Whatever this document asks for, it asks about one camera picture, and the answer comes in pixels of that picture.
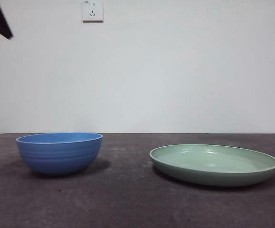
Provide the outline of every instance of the green plate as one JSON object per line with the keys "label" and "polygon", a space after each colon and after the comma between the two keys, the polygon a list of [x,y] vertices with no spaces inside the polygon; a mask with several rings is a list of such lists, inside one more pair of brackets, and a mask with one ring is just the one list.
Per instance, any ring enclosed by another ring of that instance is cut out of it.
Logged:
{"label": "green plate", "polygon": [[230,146],[182,144],[150,151],[163,173],[196,184],[245,186],[260,183],[275,171],[275,158],[261,152]]}

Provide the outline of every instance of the white wall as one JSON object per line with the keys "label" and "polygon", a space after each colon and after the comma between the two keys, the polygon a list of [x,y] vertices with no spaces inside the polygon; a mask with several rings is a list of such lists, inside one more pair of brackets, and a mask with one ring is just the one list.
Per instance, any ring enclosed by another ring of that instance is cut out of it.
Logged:
{"label": "white wall", "polygon": [[0,133],[275,133],[275,0],[0,5]]}

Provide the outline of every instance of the electrical outlet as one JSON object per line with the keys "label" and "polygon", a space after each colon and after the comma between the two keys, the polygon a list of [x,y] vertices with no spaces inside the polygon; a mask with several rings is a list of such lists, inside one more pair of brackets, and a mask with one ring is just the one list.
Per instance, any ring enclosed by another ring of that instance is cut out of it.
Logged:
{"label": "electrical outlet", "polygon": [[83,22],[102,22],[104,21],[104,1],[85,0],[82,3]]}

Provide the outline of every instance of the bowl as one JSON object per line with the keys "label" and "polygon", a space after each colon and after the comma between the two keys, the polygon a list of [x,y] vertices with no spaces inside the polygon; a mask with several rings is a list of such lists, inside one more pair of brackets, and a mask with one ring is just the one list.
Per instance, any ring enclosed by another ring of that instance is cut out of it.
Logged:
{"label": "bowl", "polygon": [[169,145],[150,151],[157,169],[196,184],[236,187],[260,183],[275,171],[275,158],[261,152],[219,145]]}
{"label": "bowl", "polygon": [[33,171],[65,175],[91,164],[102,138],[96,133],[45,133],[17,138],[16,144],[21,158]]}

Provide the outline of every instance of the dark gray table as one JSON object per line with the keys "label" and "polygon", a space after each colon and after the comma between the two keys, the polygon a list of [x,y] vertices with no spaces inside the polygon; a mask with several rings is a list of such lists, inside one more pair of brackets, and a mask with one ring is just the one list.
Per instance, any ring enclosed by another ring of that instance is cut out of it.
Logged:
{"label": "dark gray table", "polygon": [[149,151],[179,143],[244,147],[275,156],[275,134],[107,133],[86,170],[32,173],[0,134],[0,228],[275,228],[275,175],[260,184],[189,184],[153,168]]}

